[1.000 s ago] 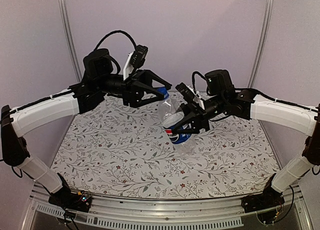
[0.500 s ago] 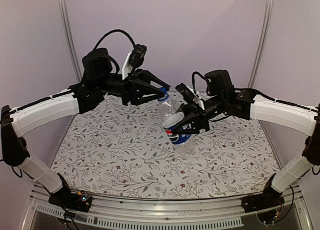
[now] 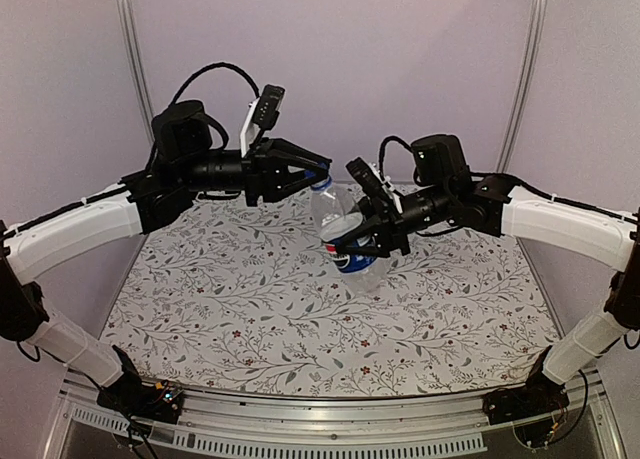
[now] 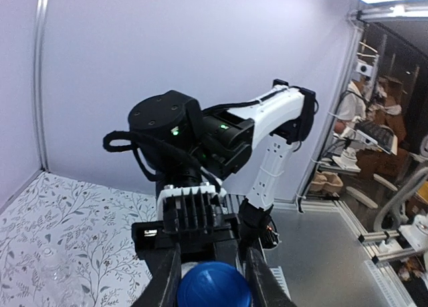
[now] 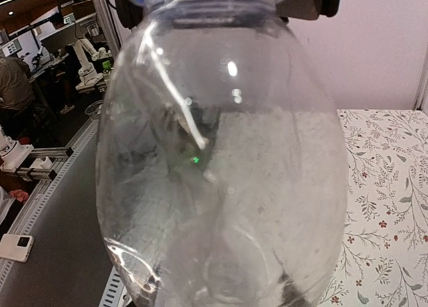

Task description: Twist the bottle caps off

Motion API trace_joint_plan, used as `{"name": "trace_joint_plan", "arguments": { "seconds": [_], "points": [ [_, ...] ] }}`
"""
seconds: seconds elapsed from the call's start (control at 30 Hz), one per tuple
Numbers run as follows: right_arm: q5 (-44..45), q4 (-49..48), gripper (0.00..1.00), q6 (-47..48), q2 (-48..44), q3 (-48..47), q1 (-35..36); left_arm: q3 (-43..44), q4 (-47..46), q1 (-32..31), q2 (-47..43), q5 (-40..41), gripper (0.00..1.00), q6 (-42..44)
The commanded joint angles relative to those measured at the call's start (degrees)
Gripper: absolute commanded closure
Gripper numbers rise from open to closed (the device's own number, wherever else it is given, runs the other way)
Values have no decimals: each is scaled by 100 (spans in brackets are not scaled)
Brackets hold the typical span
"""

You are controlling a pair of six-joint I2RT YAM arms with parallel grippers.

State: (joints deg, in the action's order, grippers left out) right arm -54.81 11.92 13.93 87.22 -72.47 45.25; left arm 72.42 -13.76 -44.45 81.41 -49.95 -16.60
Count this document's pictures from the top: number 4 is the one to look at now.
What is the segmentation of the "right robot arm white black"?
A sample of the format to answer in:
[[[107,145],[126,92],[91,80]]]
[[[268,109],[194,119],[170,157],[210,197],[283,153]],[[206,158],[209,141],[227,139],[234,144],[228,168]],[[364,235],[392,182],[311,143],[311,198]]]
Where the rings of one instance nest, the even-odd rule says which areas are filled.
[[[175,249],[183,262],[244,259],[269,229],[274,193],[288,157],[307,139],[318,103],[313,91],[275,80],[248,102],[202,109],[175,90],[139,102],[128,115],[128,141],[145,177],[155,183],[157,218],[134,223],[134,249],[154,260]],[[237,213],[225,213],[224,181],[258,144],[270,143]]]

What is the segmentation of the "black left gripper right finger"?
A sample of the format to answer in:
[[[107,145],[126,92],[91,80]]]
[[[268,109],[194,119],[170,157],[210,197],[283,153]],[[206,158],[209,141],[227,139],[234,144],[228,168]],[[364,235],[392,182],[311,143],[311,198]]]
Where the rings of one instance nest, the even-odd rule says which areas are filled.
[[[296,307],[282,290],[260,251],[247,249],[247,281],[251,290],[251,306]]]

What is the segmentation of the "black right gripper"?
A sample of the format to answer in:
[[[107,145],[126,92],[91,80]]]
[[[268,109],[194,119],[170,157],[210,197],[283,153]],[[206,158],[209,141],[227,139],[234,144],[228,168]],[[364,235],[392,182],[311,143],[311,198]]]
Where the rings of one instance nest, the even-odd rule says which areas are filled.
[[[134,249],[139,259],[157,263],[177,250],[183,263],[219,261],[234,264],[239,243],[239,219],[224,205],[226,192],[210,183],[167,185],[158,196],[156,221],[133,223]]]

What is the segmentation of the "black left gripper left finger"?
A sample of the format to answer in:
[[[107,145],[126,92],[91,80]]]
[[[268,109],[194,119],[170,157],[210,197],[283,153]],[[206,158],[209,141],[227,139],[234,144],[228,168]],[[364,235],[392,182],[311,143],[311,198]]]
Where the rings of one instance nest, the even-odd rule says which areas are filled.
[[[146,262],[152,278],[142,294],[132,303],[139,306],[176,306],[181,281],[181,251],[179,246],[144,251],[140,258]]]

